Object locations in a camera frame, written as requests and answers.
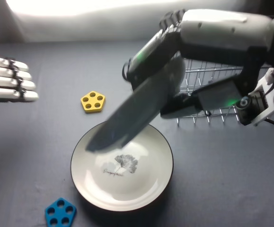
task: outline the wire rack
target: wire rack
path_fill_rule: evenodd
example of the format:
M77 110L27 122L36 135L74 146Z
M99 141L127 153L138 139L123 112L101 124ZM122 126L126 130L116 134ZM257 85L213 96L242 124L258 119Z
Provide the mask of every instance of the wire rack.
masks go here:
M186 75L181 84L180 93L187 93L188 95L191 95L192 91L208 83L240 73L242 70L242 67L194 60L186 60L186 66ZM265 75L268 68L268 66L261 68L259 78ZM211 115L208 114L208 112L201 111L198 114L177 118L178 126L180 120L183 118L192 119L194 124L196 124L199 118L206 118L209 124L214 118L221 118L223 123L225 123L228 118L234 118L239 122L237 110L234 106L212 110Z

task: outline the yellow pentagon block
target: yellow pentagon block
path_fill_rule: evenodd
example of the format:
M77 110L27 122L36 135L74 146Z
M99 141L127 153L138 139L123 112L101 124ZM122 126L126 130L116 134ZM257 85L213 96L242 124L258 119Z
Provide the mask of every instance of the yellow pentagon block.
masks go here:
M105 96L96 91L91 91L81 98L81 103L86 113L100 112L105 103Z

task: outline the gray table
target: gray table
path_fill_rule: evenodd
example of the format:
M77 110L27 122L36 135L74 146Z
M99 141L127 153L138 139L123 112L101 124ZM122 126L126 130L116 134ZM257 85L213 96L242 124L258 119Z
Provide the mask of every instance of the gray table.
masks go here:
M0 104L0 227L45 226L44 209L59 197L77 206L73 227L274 227L274 126L232 118L152 125L174 154L171 184L136 212L112 213L84 201L70 174L81 136L131 93L123 63L145 42L4 44L0 54L30 66L40 99ZM80 98L106 96L103 112L85 114Z

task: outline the gray blade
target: gray blade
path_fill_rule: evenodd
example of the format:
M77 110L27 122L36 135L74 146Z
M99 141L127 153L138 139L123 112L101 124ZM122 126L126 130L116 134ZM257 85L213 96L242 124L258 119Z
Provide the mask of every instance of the gray blade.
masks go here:
M90 140L86 149L102 150L124 147L148 125L168 98L179 91L185 75L181 57L173 58L163 69L147 78L116 110Z

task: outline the white plate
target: white plate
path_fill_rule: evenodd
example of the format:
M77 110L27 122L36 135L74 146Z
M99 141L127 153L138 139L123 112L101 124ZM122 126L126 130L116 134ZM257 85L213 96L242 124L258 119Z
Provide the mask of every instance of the white plate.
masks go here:
M112 211L135 210L153 202L173 172L167 140L148 125L123 149L86 151L100 126L89 130L72 154L71 176L77 190L90 203Z

